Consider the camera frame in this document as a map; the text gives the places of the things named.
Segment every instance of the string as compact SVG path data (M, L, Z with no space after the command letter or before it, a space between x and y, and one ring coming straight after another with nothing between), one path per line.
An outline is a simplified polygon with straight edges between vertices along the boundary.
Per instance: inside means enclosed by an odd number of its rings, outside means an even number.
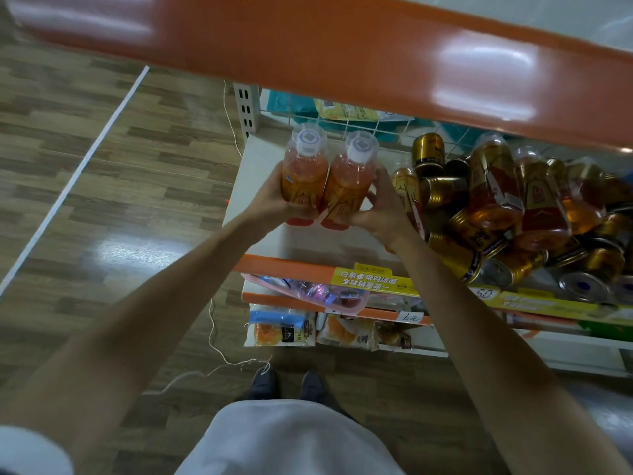
M201 378L209 378L211 375L213 375L217 370L219 370L220 368L224 368L224 367L240 367L240 370L243 370L245 366L253 363L253 362L257 362L257 363L261 363L261 364L265 364L264 365L264 369L261 372L261 375L264 375L265 373L267 373L270 370L270 359L272 358L272 355L267 359L267 360L258 360L258 359L249 359L249 360L243 360L241 362L230 362L226 359L226 357L224 356L224 353L222 353L219 349L217 349L216 347L213 346L213 343L211 342L211 336L213 335L213 330L215 330L215 320L213 319L213 312L215 311L215 306L213 303L213 298L211 298L211 303L209 304L209 318L211 319L211 332L209 333L209 338L208 338L208 343L209 346L214 349L215 351L217 351L220 356L222 357L222 359L224 360L224 365L220 365L219 367L215 367L213 370L211 370L209 373L205 374L204 372L201 371L192 371L192 372L185 372L183 374L178 375L175 379L173 379L172 381L170 381L170 383L167 384L167 386L165 386L165 388L163 388L162 390L147 390L144 391L142 393L142 395L162 395L163 393L167 392L167 390L169 390L173 385L175 385L176 383L178 383L180 380L183 380L184 378L187 377L201 377Z
M231 131L233 132L233 142L235 142L235 148L237 148L237 152L239 153L239 157L242 158L242 152L237 146L237 136L235 135L235 130L233 129L233 123L231 123L231 118L228 115L228 110L226 109L226 80L224 80L224 89L222 90L222 105L224 106L224 112L226 113L226 119L228 120L228 126L231 127Z

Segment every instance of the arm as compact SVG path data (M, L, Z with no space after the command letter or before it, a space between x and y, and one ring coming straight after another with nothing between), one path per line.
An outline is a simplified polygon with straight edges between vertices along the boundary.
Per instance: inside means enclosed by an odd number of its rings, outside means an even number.
M384 168L375 185L374 207L347 222L371 231L403 261L512 473L633 473L541 358L423 242Z
M281 198L281 164L216 236L153 276L71 338L0 410L0 424L37 431L77 465L121 422L246 250L315 209Z

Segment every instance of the hand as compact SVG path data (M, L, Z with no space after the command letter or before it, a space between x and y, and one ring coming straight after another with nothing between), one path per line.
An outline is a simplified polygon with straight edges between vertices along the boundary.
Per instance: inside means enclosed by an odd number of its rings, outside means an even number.
M240 215L249 222L254 236L261 240L289 218L318 218L318 210L311 206L297 205L284 200L281 194L281 162L261 186L253 201Z
M405 207L382 165L378 165L372 184L376 187L376 193L368 192L367 198L372 202L373 208L347 214L341 219L341 223L364 228L390 248L401 237L413 236L419 239L420 236L407 218Z

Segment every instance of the wooden floor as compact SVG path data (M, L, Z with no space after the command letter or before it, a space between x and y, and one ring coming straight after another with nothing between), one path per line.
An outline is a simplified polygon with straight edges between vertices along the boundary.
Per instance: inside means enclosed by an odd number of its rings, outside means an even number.
M0 277L43 221L143 65L58 50L0 17ZM152 67L0 298L0 402L69 335L222 224L240 157L222 107L223 82ZM239 126L229 83L227 106ZM239 275L215 297L215 343L245 349ZM153 383L220 365L206 312ZM507 473L449 360L328 347L275 353L284 395L318 367L343 407L377 433L410 474ZM225 367L138 400L81 474L172 474L214 414L260 365ZM631 455L630 385L567 377Z

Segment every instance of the white floor line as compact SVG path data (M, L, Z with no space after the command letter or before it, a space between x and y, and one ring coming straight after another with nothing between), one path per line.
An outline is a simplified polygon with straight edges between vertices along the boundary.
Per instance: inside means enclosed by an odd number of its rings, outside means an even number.
M11 281L15 277L15 274L18 273L18 270L20 270L20 267L22 266L24 261L27 259L28 255L31 253L31 250L33 250L33 247L35 247L36 243L38 242L38 240L40 239L44 231L48 228L48 225L51 223L52 217L55 216L55 214L59 210L59 207L61 207L61 205L64 203L64 200L68 196L68 193L70 193L73 186L79 179L79 175L81 175L85 166L88 165L88 162L92 158L92 155L94 154L95 151L97 151L97 148L99 148L99 145L101 145L101 142L106 137L107 133L110 131L110 128L112 128L112 125L114 125L116 119L123 111L123 108L125 108L125 105L127 105L127 103L130 101L130 98L132 98L132 95L134 95L134 92L136 91L138 86L141 84L141 82L145 78L145 75L147 75L148 71L149 71L149 67L145 66L145 68L143 68L143 71L140 72L140 75L138 76L138 78L136 79L132 87L130 88L130 91L127 92L127 95L125 95L125 98L123 98L123 101L121 102L121 104L116 108L115 112L107 121L106 126L103 127L99 136L95 139L90 149L84 155L81 163L79 163L79 166L76 168L75 172L72 174L68 183L64 187L64 190L61 191L61 193L59 194L59 197L57 197L57 199L55 200L55 203L52 204L51 209L46 214L46 217L43 219L42 223L40 223L40 226L37 227L36 232L28 241L27 246L24 247L18 259L15 261L15 263L13 263L13 266L11 267L9 272L4 276L4 279L2 280L2 282L0 282L0 296L3 295L4 291L6 290L6 287L9 286L9 283L11 283Z

